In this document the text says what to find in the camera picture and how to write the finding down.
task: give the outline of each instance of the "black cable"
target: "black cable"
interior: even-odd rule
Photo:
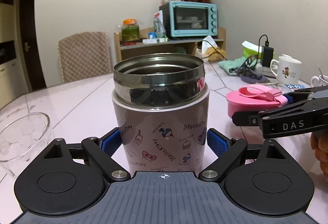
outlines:
[[[210,46],[212,46],[213,47],[213,49],[220,55],[220,56],[222,56],[222,58],[223,59],[225,59],[225,60],[227,60],[227,58],[225,58],[217,49],[215,49],[215,47],[212,45],[212,43],[210,43],[209,41],[207,41],[207,40],[201,40],[201,41],[199,41],[198,43],[201,43],[201,42],[207,42]],[[201,59],[205,59],[205,58],[208,58],[208,57],[210,57],[211,55],[213,55],[213,54],[215,54],[215,53],[211,53],[209,56],[207,56],[207,57],[201,57]]]
[[[256,62],[255,62],[255,65],[254,65],[254,66],[256,66],[256,64],[257,64],[257,62],[258,62],[258,60],[259,60],[259,55],[260,55],[260,43],[261,43],[261,39],[262,39],[262,37],[264,37],[264,36],[267,38],[266,41],[265,41],[265,46],[269,46],[268,36],[267,36],[266,34],[263,34],[263,35],[260,37],[260,39],[259,39],[259,49],[258,49],[258,51],[257,51],[257,57],[256,57]]]

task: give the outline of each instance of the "pink strap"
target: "pink strap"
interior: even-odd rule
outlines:
[[[280,105],[285,105],[287,103],[287,98],[282,95],[280,90],[260,84],[250,84],[241,87],[239,89],[239,94],[249,98],[263,97],[268,101],[278,101]]]

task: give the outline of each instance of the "stainless steel rim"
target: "stainless steel rim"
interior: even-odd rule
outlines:
[[[156,112],[162,112],[163,110],[172,111],[173,109],[175,110],[176,108],[179,108],[180,106],[189,105],[189,104],[194,103],[196,101],[202,101],[208,95],[209,95],[209,89],[208,89],[208,86],[205,84],[204,89],[196,97],[192,98],[189,101],[184,101],[184,102],[173,104],[173,105],[149,107],[147,105],[138,105],[138,104],[127,103],[126,101],[123,101],[122,99],[120,99],[120,97],[117,95],[115,90],[113,90],[113,92],[112,92],[112,100],[117,105],[123,106],[127,109],[136,108],[137,110],[140,110],[140,112],[153,111],[153,112],[156,113]]]
[[[204,89],[202,59],[185,54],[151,54],[114,67],[117,97],[130,105],[171,106],[197,97]]]

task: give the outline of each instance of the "green towel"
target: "green towel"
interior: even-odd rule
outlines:
[[[235,60],[228,60],[228,61],[220,61],[218,63],[219,67],[224,69],[229,75],[237,75],[236,71],[241,67],[241,65],[245,62],[246,57],[241,57]]]

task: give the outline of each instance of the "green pickled food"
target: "green pickled food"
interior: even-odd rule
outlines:
[[[129,41],[136,41],[140,39],[139,33],[139,26],[126,26],[122,29],[122,41],[129,42]]]

